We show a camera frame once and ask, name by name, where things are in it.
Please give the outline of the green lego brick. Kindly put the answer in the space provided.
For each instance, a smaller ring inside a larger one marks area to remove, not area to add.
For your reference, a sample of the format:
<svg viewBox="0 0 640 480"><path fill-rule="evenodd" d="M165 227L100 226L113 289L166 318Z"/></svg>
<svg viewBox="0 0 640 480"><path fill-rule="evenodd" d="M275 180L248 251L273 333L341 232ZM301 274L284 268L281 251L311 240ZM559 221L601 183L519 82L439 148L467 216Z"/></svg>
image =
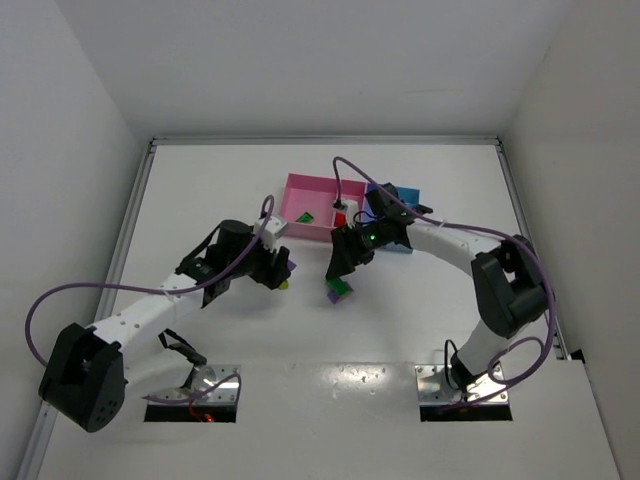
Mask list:
<svg viewBox="0 0 640 480"><path fill-rule="evenodd" d="M301 224L312 224L314 220L315 217L310 212L304 212L296 219L296 222Z"/></svg>
<svg viewBox="0 0 640 480"><path fill-rule="evenodd" d="M351 286L341 278L328 280L327 285L329 287L329 291L338 297L345 296L352 291Z"/></svg>

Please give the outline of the red lego brick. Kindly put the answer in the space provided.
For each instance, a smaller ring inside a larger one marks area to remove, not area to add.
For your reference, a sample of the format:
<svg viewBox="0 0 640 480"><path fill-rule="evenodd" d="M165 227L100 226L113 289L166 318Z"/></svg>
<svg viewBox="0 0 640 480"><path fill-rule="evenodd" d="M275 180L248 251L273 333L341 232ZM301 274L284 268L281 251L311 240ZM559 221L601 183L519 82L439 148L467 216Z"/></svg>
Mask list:
<svg viewBox="0 0 640 480"><path fill-rule="evenodd" d="M346 216L341 213L337 213L334 219L334 226L339 228L347 224Z"/></svg>

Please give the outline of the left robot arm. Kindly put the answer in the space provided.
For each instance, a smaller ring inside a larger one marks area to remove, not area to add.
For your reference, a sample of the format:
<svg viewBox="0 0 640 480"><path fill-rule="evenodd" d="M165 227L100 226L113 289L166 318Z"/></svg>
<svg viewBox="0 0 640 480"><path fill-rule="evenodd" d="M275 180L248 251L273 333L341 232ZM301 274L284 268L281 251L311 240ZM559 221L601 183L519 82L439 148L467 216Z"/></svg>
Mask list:
<svg viewBox="0 0 640 480"><path fill-rule="evenodd" d="M65 327L47 362L40 398L93 433L115 418L128 397L176 405L208 395L206 357L173 327L225 294L236 279L284 288L295 266L278 243L287 227L279 216L254 225L224 220L160 288L87 327Z"/></svg>

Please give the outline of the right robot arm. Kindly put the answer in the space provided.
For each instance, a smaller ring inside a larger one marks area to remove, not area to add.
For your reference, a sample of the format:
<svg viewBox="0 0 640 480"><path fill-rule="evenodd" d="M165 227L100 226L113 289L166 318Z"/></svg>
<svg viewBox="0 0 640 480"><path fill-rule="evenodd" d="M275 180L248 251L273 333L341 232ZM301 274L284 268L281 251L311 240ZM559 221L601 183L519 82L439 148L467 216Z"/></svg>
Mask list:
<svg viewBox="0 0 640 480"><path fill-rule="evenodd" d="M339 197L333 203L336 213L345 217L345 224L331 231L326 281L333 283L352 274L389 244L431 254L469 275L479 321L444 373L451 389L466 391L508 351L520 331L548 309L542 275L529 256L530 244L521 236L513 242L499 241L469 230L422 222L419 217L432 209L400 200L391 183L373 188L365 198L373 215L368 222L359 220L354 201Z"/></svg>

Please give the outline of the dark blue container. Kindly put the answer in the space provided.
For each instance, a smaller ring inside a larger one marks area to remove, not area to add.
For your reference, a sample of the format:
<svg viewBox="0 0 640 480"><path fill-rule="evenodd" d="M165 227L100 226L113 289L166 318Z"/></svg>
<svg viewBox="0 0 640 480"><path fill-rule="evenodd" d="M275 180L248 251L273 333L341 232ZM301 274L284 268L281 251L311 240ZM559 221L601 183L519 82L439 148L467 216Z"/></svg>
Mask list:
<svg viewBox="0 0 640 480"><path fill-rule="evenodd" d="M386 215L391 199L373 184L368 184L365 193L365 211L373 217Z"/></svg>

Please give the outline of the pink small container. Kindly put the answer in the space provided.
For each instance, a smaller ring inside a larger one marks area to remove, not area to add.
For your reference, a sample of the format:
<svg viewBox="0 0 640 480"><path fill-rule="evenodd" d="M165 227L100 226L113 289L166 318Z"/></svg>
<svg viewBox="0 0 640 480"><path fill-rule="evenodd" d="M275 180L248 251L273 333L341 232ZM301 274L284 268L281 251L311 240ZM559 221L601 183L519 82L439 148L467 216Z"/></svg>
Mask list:
<svg viewBox="0 0 640 480"><path fill-rule="evenodd" d="M365 182L347 180L342 181L341 190L336 194L336 198L332 201L332 209L333 204L336 200L351 199L357 201L359 204L359 212L356 215L357 221L361 216L361 211L364 207L366 189L367 184Z"/></svg>

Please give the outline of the light blue container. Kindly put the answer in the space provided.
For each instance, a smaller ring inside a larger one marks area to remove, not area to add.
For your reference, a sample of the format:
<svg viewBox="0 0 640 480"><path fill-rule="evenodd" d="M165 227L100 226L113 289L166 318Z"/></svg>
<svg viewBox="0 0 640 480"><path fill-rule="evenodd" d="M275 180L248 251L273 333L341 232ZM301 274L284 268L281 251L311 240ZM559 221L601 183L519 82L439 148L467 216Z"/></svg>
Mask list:
<svg viewBox="0 0 640 480"><path fill-rule="evenodd" d="M397 186L397 197L403 201L407 206L414 208L418 205L420 200L420 190L408 187ZM406 247L402 244L389 243L384 246L385 250L402 253L402 254L412 254L413 250L409 247Z"/></svg>

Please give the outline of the pink large container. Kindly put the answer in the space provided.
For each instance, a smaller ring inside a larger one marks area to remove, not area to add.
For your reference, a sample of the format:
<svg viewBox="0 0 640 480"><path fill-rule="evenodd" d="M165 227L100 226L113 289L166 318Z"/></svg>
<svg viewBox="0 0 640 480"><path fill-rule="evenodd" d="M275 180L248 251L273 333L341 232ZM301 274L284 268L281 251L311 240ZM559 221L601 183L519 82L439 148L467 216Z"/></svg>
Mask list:
<svg viewBox="0 0 640 480"><path fill-rule="evenodd" d="M290 173L284 187L279 216L289 222L285 235L293 238L330 242L333 229L332 201L336 198L336 182L327 177ZM304 212L310 212L312 224L297 223Z"/></svg>

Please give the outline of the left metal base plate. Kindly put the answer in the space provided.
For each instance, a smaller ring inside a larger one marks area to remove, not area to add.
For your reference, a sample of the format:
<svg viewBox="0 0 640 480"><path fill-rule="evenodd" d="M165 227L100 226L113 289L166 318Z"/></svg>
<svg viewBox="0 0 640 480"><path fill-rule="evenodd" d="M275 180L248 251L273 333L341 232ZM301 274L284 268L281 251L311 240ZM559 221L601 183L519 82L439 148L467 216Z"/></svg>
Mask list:
<svg viewBox="0 0 640 480"><path fill-rule="evenodd" d="M242 388L239 364L195 367L182 387L165 388L145 397L163 406L236 406Z"/></svg>

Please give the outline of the metal base plate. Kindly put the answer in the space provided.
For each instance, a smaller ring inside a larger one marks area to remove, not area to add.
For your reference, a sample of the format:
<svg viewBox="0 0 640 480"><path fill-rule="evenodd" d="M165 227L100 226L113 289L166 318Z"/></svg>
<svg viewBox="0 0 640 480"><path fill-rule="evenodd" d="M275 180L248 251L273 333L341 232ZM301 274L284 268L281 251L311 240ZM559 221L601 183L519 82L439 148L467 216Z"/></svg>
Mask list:
<svg viewBox="0 0 640 480"><path fill-rule="evenodd" d="M481 406L508 405L509 394L503 386L483 374L462 392L448 384L442 364L417 364L415 366L418 400L420 406L442 407L479 404Z"/></svg>
<svg viewBox="0 0 640 480"><path fill-rule="evenodd" d="M182 387L165 388L145 397L163 406L236 406L242 388L239 364L195 367Z"/></svg>

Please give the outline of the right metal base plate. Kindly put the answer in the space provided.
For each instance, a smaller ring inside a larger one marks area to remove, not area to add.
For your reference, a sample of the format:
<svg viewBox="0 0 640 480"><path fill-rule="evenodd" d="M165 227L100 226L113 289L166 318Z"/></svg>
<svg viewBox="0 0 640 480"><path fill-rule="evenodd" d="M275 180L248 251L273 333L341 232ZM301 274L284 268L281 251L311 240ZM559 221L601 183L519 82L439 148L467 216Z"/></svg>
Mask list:
<svg viewBox="0 0 640 480"><path fill-rule="evenodd" d="M483 374L462 392L448 384L442 364L417 364L415 366L418 400L420 406L442 407L479 404L481 406L508 405L509 394L503 386Z"/></svg>

